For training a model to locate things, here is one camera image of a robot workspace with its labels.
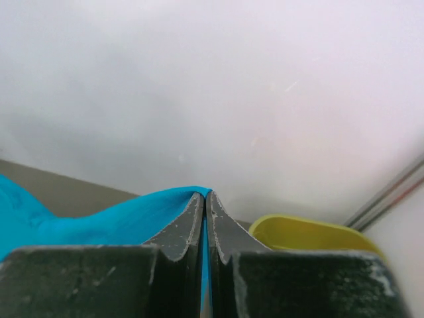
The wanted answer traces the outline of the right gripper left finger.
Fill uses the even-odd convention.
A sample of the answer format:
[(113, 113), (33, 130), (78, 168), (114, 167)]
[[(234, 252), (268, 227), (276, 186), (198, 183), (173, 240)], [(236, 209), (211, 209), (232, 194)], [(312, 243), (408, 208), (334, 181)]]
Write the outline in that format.
[(145, 244), (34, 246), (1, 263), (2, 317), (199, 317), (203, 198)]

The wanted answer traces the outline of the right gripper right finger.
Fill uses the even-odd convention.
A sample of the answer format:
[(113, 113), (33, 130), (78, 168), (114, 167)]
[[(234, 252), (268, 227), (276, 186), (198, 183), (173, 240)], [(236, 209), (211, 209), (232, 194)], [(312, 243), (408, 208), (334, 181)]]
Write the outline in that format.
[(205, 200), (212, 317), (411, 317), (392, 273), (374, 253), (277, 251)]

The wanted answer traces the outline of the blue t shirt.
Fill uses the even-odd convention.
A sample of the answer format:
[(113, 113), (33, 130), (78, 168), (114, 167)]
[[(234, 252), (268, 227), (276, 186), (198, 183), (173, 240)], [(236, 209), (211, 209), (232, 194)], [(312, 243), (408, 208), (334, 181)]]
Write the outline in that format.
[[(145, 244), (186, 208), (194, 194), (209, 190), (190, 186), (136, 197), (85, 217), (57, 217), (27, 190), (1, 178), (1, 263), (14, 250), (34, 246), (123, 246)], [(205, 233), (202, 218), (201, 302), (205, 294)]]

